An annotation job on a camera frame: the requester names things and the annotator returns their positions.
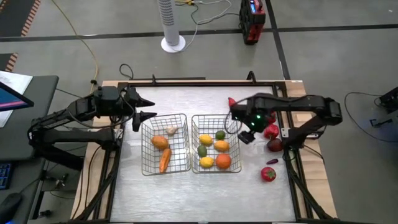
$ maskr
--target metal wire basket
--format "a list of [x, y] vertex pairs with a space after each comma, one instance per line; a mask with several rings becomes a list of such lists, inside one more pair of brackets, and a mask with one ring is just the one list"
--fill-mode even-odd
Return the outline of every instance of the metal wire basket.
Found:
[[[174, 135], [169, 136], [166, 133], [168, 126], [177, 128]], [[143, 175], [161, 174], [159, 162], [163, 152], [152, 144], [151, 139], [154, 136], [165, 137], [172, 150], [166, 174], [185, 172], [191, 169], [188, 124], [185, 114], [156, 116], [142, 124], [141, 167]]]
[[219, 152], [214, 148], [214, 144], [211, 146], [206, 146], [207, 148], [207, 156], [212, 157], [214, 161], [219, 154], [229, 154], [232, 158], [231, 166], [228, 169], [221, 170], [215, 164], [207, 169], [202, 168], [200, 165], [201, 157], [198, 155], [197, 149], [201, 144], [200, 136], [202, 134], [208, 134], [213, 138], [213, 143], [216, 141], [216, 132], [217, 131], [225, 131], [224, 123], [226, 123], [226, 127], [229, 132], [235, 133], [240, 126], [240, 123], [237, 121], [233, 121], [231, 116], [226, 114], [222, 115], [195, 115], [192, 117], [192, 164], [194, 173], [238, 173], [242, 170], [241, 165], [241, 157], [240, 157], [240, 148], [239, 148], [239, 140], [237, 134], [228, 134], [226, 132], [226, 136], [224, 141], [227, 141], [229, 144], [229, 150], [226, 152]]

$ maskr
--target blue keyboard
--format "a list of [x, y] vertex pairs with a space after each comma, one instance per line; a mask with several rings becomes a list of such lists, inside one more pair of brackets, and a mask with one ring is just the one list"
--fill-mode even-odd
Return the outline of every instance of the blue keyboard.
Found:
[[0, 162], [0, 190], [8, 189], [11, 179], [11, 163]]

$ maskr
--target green lime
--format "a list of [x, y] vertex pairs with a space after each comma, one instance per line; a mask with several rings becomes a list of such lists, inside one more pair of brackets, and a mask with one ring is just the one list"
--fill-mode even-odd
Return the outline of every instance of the green lime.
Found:
[[217, 140], [224, 140], [225, 132], [224, 131], [217, 131], [216, 132], [216, 138], [217, 138]]
[[207, 156], [207, 148], [204, 145], [200, 145], [198, 147], [198, 155], [200, 157], [206, 157]]

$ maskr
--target wooden board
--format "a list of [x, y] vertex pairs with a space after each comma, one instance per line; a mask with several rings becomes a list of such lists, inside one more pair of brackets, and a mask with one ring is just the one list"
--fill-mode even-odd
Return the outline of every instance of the wooden board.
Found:
[[[103, 86], [117, 86], [119, 82], [151, 83], [151, 81], [148, 81], [148, 80], [104, 81], [102, 85]], [[180, 83], [190, 83], [190, 82], [201, 82], [201, 83], [237, 82], [237, 83], [242, 83], [242, 82], [248, 82], [248, 83], [251, 83], [250, 80], [180, 80], [180, 81], [161, 80], [161, 81], [157, 81], [157, 83], [170, 83], [170, 82], [180, 82]], [[302, 81], [260, 80], [259, 82], [285, 82], [286, 87], [287, 87], [288, 96], [303, 96], [303, 95], [305, 95], [304, 84]], [[292, 113], [292, 116], [293, 116], [293, 121], [294, 121], [295, 126], [301, 126], [303, 123], [305, 123], [307, 120], [309, 120], [312, 117], [311, 113], [307, 113], [307, 112], [294, 112], [294, 113]], [[283, 114], [283, 117], [284, 117], [284, 121], [286, 122], [285, 125], [287, 126], [287, 118], [286, 118], [285, 114]], [[101, 119], [95, 118], [94, 122], [93, 122], [94, 126], [101, 126], [101, 125], [107, 125], [107, 124], [110, 124], [110, 120], [107, 117], [102, 117]], [[305, 144], [307, 146], [311, 147], [312, 149], [318, 151], [319, 153], [321, 153], [319, 143], [317, 140], [315, 140], [315, 141], [307, 140], [305, 142]], [[88, 166], [89, 166], [90, 160], [93, 157], [93, 154], [97, 147], [98, 147], [98, 145], [95, 143], [90, 143], [87, 147], [85, 163], [83, 166], [83, 182], [79, 181], [78, 190], [76, 192], [76, 197], [75, 197], [75, 202], [73, 204], [71, 217], [73, 216], [73, 214], [75, 213], [77, 208], [78, 208], [78, 210], [75, 215], [76, 217], [79, 216], [79, 214], [84, 210], [84, 203], [85, 203], [87, 183], [88, 183]], [[325, 170], [325, 166], [323, 165], [322, 160], [317, 155], [314, 155], [310, 151], [306, 151], [304, 149], [302, 149], [300, 151], [300, 155], [302, 158], [302, 164], [303, 164], [305, 179], [307, 181], [308, 190], [311, 192], [311, 194], [313, 195], [315, 200], [323, 207], [323, 209], [329, 215], [336, 217], [336, 210], [335, 210], [335, 206], [333, 203], [333, 199], [331, 197], [329, 182], [328, 182], [328, 178], [326, 176], [326, 170]], [[88, 200], [86, 202], [87, 204], [90, 202], [90, 200], [92, 199], [92, 197], [95, 195], [95, 193], [98, 190], [98, 183], [100, 181], [103, 159], [104, 159], [104, 151], [103, 150], [97, 151], [97, 153], [95, 154], [95, 158], [93, 159], [93, 162], [91, 165], [91, 170], [90, 170], [90, 185], [88, 187]], [[112, 164], [113, 164], [113, 160], [111, 159], [109, 161], [108, 172], [109, 172]], [[83, 190], [82, 190], [82, 194], [81, 194], [80, 206], [78, 207], [78, 202], [79, 202], [79, 198], [80, 198], [80, 185], [82, 183], [83, 183]], [[300, 193], [299, 189], [297, 189], [297, 196], [298, 196], [301, 216], [306, 217], [304, 200], [303, 200], [302, 194]], [[102, 199], [101, 207], [100, 207], [99, 218], [105, 217], [106, 204], [108, 202], [108, 197], [109, 197], [109, 189], [103, 195], [103, 199]]]

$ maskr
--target computer monitor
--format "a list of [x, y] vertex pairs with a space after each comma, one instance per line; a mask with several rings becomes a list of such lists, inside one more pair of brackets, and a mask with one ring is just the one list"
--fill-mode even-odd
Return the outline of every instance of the computer monitor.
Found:
[[34, 106], [33, 101], [0, 82], [0, 111], [16, 110]]

